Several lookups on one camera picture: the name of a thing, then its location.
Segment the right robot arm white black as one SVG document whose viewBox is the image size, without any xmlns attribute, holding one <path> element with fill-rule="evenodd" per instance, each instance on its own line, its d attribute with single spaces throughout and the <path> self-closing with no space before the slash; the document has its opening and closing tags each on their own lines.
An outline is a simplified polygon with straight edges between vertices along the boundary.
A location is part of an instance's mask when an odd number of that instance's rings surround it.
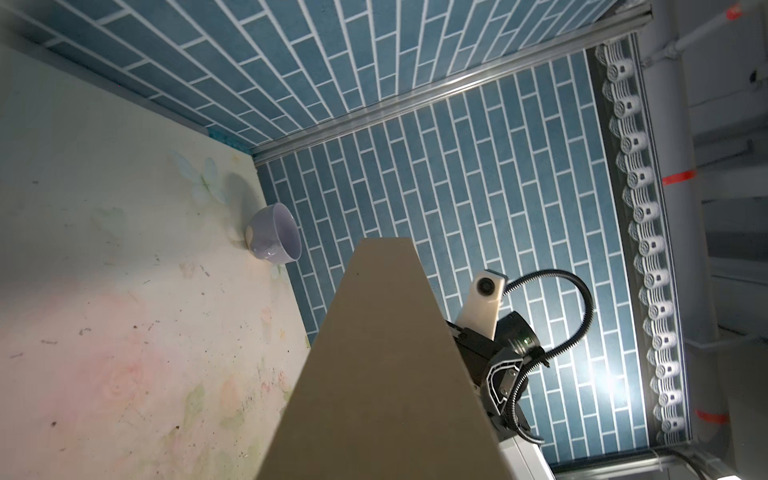
<svg viewBox="0 0 768 480">
<path fill-rule="evenodd" d="M 500 315 L 503 298 L 527 283 L 544 278 L 570 282 L 580 294 L 584 311 L 576 332 L 545 349 L 529 323 L 517 312 Z M 528 375 L 583 340 L 595 316 L 595 302 L 586 283 L 577 275 L 560 269 L 545 269 L 509 280 L 493 270 L 478 273 L 467 298 L 453 322 L 448 323 L 481 405 L 499 440 L 502 456 L 515 479 L 554 477 L 520 399 L 528 387 Z"/>
</svg>

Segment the brown cardboard paper box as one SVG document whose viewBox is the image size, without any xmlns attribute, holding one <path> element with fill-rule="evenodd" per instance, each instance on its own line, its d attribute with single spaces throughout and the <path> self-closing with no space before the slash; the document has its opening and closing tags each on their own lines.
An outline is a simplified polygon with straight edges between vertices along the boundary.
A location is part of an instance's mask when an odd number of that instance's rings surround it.
<svg viewBox="0 0 768 480">
<path fill-rule="evenodd" d="M 410 239 L 356 247 L 258 475 L 510 477 Z"/>
</svg>

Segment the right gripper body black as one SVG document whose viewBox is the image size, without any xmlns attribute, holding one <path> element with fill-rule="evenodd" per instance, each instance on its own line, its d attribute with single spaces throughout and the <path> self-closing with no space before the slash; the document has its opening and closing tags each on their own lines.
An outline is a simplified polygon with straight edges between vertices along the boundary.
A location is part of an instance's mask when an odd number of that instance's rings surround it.
<svg viewBox="0 0 768 480">
<path fill-rule="evenodd" d="M 479 388 L 491 359 L 498 353 L 498 344 L 470 328 L 459 327 L 449 321 L 446 324 L 473 384 Z"/>
</svg>

